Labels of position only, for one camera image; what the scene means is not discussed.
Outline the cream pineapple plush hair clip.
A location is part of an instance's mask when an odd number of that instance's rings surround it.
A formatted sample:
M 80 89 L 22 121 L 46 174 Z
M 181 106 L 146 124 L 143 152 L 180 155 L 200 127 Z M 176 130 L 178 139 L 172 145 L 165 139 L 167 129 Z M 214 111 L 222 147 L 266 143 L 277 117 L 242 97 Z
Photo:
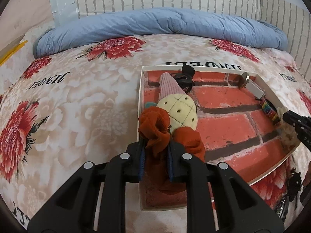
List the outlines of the cream pineapple plush hair clip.
M 152 106 L 159 107 L 168 113 L 170 133 L 181 127 L 190 127 L 196 130 L 198 124 L 196 104 L 168 72 L 162 73 L 160 76 L 158 102 L 144 104 L 145 108 Z

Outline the orange fabric scrunchie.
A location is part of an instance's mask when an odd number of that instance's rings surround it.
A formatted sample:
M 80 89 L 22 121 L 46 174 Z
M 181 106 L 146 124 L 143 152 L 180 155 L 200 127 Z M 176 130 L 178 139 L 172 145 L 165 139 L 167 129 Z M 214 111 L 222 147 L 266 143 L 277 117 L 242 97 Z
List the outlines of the orange fabric scrunchie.
M 185 183 L 172 183 L 169 179 L 164 152 L 170 141 L 182 144 L 186 153 L 198 157 L 204 162 L 205 147 L 200 134 L 190 127 L 179 127 L 173 134 L 169 133 L 170 117 L 166 110 L 152 106 L 146 108 L 139 117 L 138 132 L 147 140 L 145 156 L 145 173 L 158 191 L 174 195 L 186 190 Z

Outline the clear plastic wall sheet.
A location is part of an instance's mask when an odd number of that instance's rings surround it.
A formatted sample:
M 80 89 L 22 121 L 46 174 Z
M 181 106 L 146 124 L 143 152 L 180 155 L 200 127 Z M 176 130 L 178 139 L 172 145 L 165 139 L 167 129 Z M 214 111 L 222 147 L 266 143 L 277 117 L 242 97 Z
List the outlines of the clear plastic wall sheet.
M 50 0 L 50 6 L 56 27 L 79 18 L 76 0 Z

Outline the black claw hair clip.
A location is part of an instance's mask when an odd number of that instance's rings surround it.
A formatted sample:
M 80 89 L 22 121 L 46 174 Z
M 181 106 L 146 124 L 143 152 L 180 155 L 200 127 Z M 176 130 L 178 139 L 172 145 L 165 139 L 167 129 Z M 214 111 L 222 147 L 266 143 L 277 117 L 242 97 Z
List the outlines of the black claw hair clip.
M 186 94 L 189 93 L 195 85 L 193 82 L 195 72 L 196 71 L 192 66 L 183 65 L 180 73 L 172 75 L 172 77 Z

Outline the white strap wrist watch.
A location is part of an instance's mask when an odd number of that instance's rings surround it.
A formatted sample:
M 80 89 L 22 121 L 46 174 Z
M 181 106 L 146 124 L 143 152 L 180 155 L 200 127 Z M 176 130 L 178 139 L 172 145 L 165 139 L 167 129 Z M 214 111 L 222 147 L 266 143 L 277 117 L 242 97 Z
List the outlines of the white strap wrist watch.
M 253 80 L 250 79 L 250 75 L 248 72 L 244 72 L 239 76 L 238 87 L 240 89 L 241 88 L 247 89 L 254 95 L 255 99 L 258 100 L 262 100 L 266 95 L 265 90 L 263 90 Z

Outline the brick pattern jewelry tray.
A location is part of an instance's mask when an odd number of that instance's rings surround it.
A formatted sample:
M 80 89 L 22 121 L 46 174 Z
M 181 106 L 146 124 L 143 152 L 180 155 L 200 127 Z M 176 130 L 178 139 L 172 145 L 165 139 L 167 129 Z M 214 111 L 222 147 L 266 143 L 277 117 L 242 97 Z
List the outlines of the brick pattern jewelry tray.
M 197 109 L 197 132 L 208 163 L 227 162 L 272 208 L 287 192 L 292 169 L 288 157 L 299 141 L 287 135 L 268 108 L 288 107 L 271 83 L 258 74 L 250 78 L 266 93 L 257 100 L 239 88 L 241 72 L 196 67 L 189 95 Z

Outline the floral red beige blanket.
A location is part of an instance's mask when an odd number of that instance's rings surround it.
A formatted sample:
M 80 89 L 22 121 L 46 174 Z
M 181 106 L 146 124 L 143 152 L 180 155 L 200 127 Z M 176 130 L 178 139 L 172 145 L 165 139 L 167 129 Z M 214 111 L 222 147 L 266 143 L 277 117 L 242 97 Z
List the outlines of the floral red beige blanket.
M 258 74 L 288 102 L 310 114 L 310 86 L 293 57 L 187 35 L 109 39 L 39 59 L 15 55 L 1 67 L 1 197 L 15 222 L 30 219 L 85 161 L 111 159 L 138 136 L 146 102 L 159 100 L 164 72 L 183 65 Z M 305 176 L 310 152 L 301 143 L 288 157 Z

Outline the blue rolled duvet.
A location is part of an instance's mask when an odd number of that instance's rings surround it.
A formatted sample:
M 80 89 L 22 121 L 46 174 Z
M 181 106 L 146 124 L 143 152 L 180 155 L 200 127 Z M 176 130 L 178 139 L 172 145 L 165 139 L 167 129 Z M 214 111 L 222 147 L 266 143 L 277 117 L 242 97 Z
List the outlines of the blue rolled duvet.
M 286 50 L 286 34 L 275 25 L 236 15 L 158 7 L 92 15 L 52 28 L 33 45 L 35 58 L 108 39 L 152 34 L 216 38 L 254 48 Z

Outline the colourful beaded black hair clip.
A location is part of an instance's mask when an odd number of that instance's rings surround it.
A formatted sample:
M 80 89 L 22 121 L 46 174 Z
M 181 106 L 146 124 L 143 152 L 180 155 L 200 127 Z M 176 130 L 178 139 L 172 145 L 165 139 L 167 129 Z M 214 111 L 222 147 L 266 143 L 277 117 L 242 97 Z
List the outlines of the colourful beaded black hair clip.
M 275 107 L 271 101 L 263 97 L 258 99 L 260 102 L 261 109 L 264 114 L 272 121 L 274 126 L 280 126 L 283 124 L 283 115 L 288 111 L 285 106 Z

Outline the yellow sheet edge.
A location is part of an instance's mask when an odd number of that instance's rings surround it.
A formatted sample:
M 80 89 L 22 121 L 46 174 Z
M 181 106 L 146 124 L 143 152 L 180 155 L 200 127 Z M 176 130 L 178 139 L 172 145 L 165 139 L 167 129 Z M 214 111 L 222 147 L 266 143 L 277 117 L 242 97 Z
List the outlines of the yellow sheet edge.
M 14 55 L 16 52 L 18 52 L 21 48 L 23 48 L 27 42 L 28 41 L 25 40 L 25 41 L 19 43 L 15 47 L 8 50 L 3 56 L 1 56 L 0 66 L 2 66 L 12 55 Z

